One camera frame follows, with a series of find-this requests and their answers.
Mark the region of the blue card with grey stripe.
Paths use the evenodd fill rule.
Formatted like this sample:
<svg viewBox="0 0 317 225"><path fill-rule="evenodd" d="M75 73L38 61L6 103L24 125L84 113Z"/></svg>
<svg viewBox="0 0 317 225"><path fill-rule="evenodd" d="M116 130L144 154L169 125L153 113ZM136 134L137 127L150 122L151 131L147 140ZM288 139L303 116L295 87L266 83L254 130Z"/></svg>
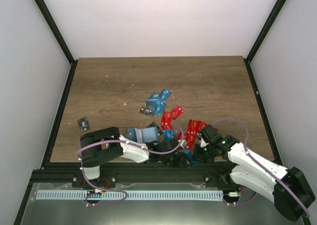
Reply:
<svg viewBox="0 0 317 225"><path fill-rule="evenodd" d="M193 153L191 150L183 150L183 153L186 154L189 158L189 161L192 165L196 166L198 164L198 161L196 160L196 158L194 157Z"/></svg>

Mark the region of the teal leather card holder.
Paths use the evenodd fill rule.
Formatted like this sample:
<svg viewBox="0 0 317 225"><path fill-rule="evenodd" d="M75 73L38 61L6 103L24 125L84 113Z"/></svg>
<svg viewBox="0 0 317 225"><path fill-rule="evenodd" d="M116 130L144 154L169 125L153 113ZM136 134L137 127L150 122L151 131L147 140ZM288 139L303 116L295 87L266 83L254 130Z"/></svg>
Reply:
<svg viewBox="0 0 317 225"><path fill-rule="evenodd" d="M153 141L159 141L159 134L156 127L148 127L143 129L129 128L126 138L137 143L150 143Z"/></svg>

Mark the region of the black card pile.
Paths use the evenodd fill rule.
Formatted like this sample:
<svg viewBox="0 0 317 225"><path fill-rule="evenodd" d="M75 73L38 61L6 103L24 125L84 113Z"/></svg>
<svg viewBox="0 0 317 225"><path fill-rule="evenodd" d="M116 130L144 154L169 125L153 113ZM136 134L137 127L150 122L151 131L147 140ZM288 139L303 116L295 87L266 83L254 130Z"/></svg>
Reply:
<svg viewBox="0 0 317 225"><path fill-rule="evenodd" d="M78 119L77 123L78 123L79 129L81 132L90 130L90 123L89 123L88 118L86 116Z"/></svg>

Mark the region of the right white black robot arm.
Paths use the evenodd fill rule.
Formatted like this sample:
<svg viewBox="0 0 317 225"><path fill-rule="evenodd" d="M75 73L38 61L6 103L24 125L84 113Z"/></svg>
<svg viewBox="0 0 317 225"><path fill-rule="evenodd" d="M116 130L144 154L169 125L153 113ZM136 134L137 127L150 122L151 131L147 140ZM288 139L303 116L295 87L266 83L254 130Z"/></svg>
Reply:
<svg viewBox="0 0 317 225"><path fill-rule="evenodd" d="M290 169L256 154L244 142L227 135L221 136L211 125L197 132L199 144L194 146L197 161L207 163L221 157L233 163L232 169L220 174L224 186L239 184L271 201L278 212L290 221L309 217L309 206L316 197L297 167Z"/></svg>

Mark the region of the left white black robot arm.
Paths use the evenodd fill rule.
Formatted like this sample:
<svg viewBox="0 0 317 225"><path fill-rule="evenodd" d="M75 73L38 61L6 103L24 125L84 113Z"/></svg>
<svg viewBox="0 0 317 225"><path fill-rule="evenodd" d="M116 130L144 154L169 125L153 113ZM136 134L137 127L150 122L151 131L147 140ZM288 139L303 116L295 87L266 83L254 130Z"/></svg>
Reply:
<svg viewBox="0 0 317 225"><path fill-rule="evenodd" d="M192 153L182 134L173 129L159 131L159 127L129 128L123 136L117 127L86 133L80 137L77 152L84 173L84 182L90 187L100 184L100 167L118 158L141 164L161 162L168 167L187 169L193 166Z"/></svg>

